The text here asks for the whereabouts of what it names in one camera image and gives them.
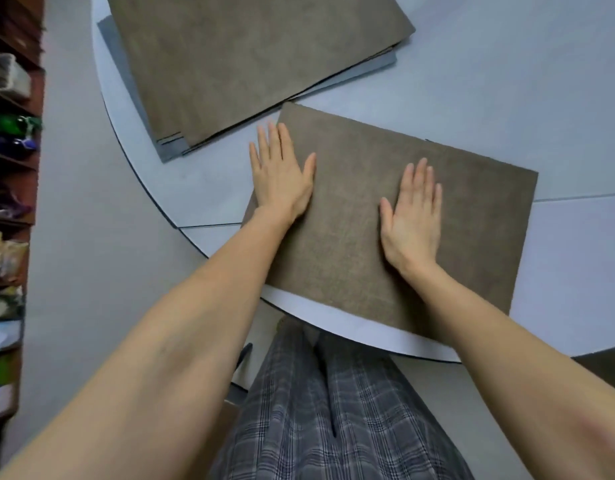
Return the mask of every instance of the floor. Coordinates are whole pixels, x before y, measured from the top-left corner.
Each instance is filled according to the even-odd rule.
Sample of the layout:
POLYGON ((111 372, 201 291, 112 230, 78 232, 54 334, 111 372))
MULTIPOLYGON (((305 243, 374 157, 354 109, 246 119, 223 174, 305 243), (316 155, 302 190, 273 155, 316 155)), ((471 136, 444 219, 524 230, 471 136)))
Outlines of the floor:
MULTIPOLYGON (((7 429, 3 462, 64 407, 150 305, 203 261, 152 204, 114 136, 92 58, 90 1, 48 0, 46 26, 46 129, 21 409, 7 429)), ((253 380, 279 318, 259 306, 239 384, 253 380)), ((615 383, 615 352, 603 357, 586 366, 615 383)), ((530 478, 462 365, 395 361, 476 478, 530 478)))

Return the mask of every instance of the white basket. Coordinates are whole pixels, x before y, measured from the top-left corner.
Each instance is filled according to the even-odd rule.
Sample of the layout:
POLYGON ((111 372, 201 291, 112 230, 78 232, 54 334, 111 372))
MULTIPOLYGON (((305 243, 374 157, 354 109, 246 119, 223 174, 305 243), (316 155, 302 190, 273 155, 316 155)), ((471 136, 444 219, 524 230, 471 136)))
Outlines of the white basket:
POLYGON ((0 54, 0 94, 25 100, 31 96, 31 77, 12 54, 0 54))

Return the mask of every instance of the table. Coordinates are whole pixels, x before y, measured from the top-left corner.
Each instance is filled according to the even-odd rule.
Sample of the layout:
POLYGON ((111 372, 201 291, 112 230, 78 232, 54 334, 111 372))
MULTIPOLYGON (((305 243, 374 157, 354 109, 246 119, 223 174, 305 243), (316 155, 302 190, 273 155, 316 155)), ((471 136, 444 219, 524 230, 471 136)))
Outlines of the table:
MULTIPOLYGON (((614 347, 615 0, 397 2, 417 29, 398 63, 301 104, 539 171, 511 317, 570 356, 614 347)), ((162 164, 96 26, 108 15, 92 0, 111 123, 154 203, 210 256, 239 229, 260 120, 162 164)), ((262 298, 363 344, 459 361, 433 340, 267 285, 262 298)))

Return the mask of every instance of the brown placemat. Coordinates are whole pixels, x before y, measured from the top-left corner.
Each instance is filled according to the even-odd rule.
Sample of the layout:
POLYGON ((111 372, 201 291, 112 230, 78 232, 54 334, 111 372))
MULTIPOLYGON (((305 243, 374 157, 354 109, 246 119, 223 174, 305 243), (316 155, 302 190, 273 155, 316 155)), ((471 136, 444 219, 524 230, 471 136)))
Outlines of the brown placemat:
MULTIPOLYGON (((475 153, 286 103, 296 157, 317 153, 310 208, 287 233, 267 283, 431 338, 420 298, 385 261, 379 200, 394 205, 409 162, 426 157, 443 184, 439 264, 509 313, 538 174, 475 153)), ((252 195, 243 222, 256 199, 252 195)))
POLYGON ((414 32, 395 0, 109 0, 157 139, 195 146, 414 32))

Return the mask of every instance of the gray plaid trousers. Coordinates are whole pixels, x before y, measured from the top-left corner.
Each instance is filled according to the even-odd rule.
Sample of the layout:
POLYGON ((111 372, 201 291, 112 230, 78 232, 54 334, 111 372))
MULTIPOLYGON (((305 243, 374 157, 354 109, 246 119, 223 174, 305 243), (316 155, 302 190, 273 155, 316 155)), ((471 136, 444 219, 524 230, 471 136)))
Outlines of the gray plaid trousers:
POLYGON ((386 353, 288 319, 209 477, 473 478, 386 353))

